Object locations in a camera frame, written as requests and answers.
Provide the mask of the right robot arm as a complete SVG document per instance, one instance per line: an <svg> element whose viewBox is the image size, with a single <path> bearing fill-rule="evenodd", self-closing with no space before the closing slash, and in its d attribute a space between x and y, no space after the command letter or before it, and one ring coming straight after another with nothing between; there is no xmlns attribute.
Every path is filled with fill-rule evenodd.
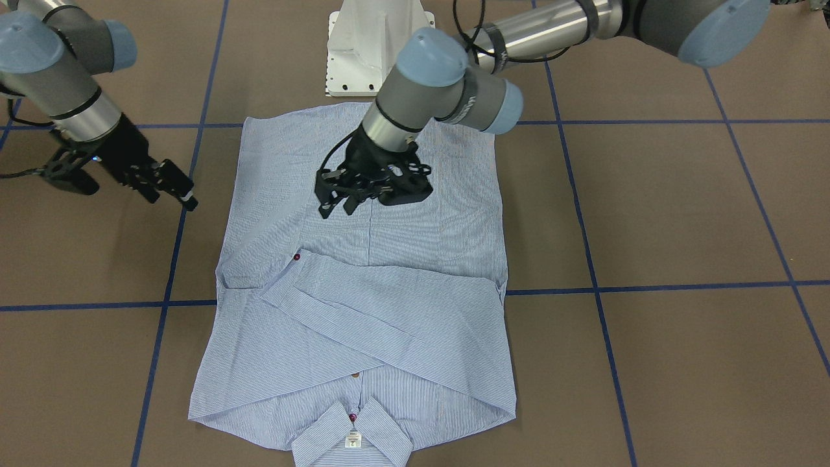
<svg viewBox="0 0 830 467"><path fill-rule="evenodd" d="M45 165L19 172L39 176L54 188L94 195L99 185L85 171L100 163L122 186L148 203L160 193L187 211L198 201L195 184L172 160L157 162L148 139L95 79L133 66L137 45L114 20L95 19L73 1L6 1L1 21L2 95L29 99L47 116L45 127L59 148Z"/></svg>

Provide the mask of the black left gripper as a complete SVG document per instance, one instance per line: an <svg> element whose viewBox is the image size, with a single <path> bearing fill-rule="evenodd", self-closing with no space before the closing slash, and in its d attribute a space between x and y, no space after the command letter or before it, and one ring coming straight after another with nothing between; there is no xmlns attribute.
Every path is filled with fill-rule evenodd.
<svg viewBox="0 0 830 467"><path fill-rule="evenodd" d="M357 127L346 147L342 170L315 173L321 218L328 219L340 203L344 203L346 215L351 216L362 203L379 197L388 178L385 167L391 163L420 163L417 150L415 141L404 142L402 151L386 150L368 136L364 127Z"/></svg>

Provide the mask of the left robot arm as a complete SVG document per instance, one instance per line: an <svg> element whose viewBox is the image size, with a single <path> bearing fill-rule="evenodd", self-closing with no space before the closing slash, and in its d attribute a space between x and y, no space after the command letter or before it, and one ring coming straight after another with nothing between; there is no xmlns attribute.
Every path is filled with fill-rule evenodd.
<svg viewBox="0 0 830 467"><path fill-rule="evenodd" d="M516 126L521 91L504 69L549 62L576 45L633 38L709 69L729 62L759 34L768 1L554 1L450 36L432 27L411 32L361 123L338 143L344 161L322 162L314 193L323 219L347 215L368 199L386 206L432 195L432 169L418 159L417 138L430 121L492 135Z"/></svg>

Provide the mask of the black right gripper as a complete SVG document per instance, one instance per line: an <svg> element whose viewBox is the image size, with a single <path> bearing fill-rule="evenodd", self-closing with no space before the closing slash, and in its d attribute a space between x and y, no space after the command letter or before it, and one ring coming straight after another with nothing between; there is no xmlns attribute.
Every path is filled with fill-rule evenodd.
<svg viewBox="0 0 830 467"><path fill-rule="evenodd" d="M172 160L158 162L151 157L148 139L128 116L122 115L113 129L91 143L91 148L116 182L136 190L148 203L156 203L164 192L186 211L198 207L190 177Z"/></svg>

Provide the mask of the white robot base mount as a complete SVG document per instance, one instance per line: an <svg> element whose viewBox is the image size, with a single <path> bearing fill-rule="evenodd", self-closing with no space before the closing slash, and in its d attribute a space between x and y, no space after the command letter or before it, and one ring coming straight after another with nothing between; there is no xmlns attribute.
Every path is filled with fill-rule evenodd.
<svg viewBox="0 0 830 467"><path fill-rule="evenodd" d="M327 97L375 97L412 33L435 27L420 1L344 1L328 17Z"/></svg>

